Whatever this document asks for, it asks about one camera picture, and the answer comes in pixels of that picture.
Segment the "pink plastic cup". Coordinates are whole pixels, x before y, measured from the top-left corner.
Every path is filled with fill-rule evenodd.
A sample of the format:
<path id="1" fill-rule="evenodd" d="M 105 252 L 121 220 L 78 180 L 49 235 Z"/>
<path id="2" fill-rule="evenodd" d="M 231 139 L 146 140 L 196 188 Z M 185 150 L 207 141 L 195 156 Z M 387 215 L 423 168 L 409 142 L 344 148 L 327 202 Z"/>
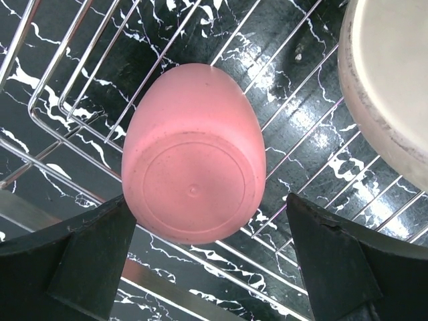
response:
<path id="1" fill-rule="evenodd" d="M 206 244 L 237 232 L 266 180 L 261 128 L 243 90 L 207 64 L 165 72 L 132 116 L 121 178 L 132 214 L 163 239 Z"/>

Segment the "white scalloped plate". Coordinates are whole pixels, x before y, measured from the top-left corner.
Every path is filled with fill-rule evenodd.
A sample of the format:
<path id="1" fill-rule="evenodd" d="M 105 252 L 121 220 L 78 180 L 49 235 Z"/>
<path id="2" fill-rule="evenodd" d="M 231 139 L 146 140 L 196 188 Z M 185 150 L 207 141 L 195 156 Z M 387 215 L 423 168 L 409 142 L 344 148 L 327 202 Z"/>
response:
<path id="1" fill-rule="evenodd" d="M 371 147 L 427 190 L 427 2 L 349 1 L 338 44 L 347 108 Z"/>

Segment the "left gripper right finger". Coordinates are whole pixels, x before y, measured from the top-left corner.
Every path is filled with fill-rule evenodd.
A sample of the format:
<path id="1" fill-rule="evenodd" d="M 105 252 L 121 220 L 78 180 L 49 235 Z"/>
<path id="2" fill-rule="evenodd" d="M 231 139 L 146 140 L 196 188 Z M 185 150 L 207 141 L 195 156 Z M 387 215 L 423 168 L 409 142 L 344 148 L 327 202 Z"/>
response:
<path id="1" fill-rule="evenodd" d="M 289 194 L 288 222 L 315 320 L 426 320 L 427 248 Z"/>

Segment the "wire dish rack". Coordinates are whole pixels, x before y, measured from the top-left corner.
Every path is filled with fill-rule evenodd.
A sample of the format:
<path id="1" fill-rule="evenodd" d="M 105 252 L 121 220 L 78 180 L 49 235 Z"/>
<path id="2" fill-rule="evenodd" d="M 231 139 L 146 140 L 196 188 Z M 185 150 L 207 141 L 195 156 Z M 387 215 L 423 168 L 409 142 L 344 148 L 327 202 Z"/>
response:
<path id="1" fill-rule="evenodd" d="M 297 193 L 371 229 L 427 245 L 427 194 L 369 146 L 339 88 L 345 1 L 2 1 L 1 190 L 27 205 L 1 218 L 9 240 L 121 192 L 138 101 L 179 64 L 212 64 L 241 86 L 266 145 L 259 209 L 232 237 L 173 245 L 136 229 L 144 272 L 121 281 L 112 320 L 196 320 L 148 278 L 244 320 L 309 320 L 286 217 Z"/>

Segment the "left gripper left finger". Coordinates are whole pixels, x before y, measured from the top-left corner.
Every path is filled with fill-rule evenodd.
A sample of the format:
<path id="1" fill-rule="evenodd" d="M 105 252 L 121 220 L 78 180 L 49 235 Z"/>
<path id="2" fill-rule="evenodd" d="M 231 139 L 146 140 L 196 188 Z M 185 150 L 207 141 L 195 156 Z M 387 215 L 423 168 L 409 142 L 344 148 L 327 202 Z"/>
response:
<path id="1" fill-rule="evenodd" d="M 108 320 L 135 227 L 119 195 L 1 243 L 1 319 Z"/>

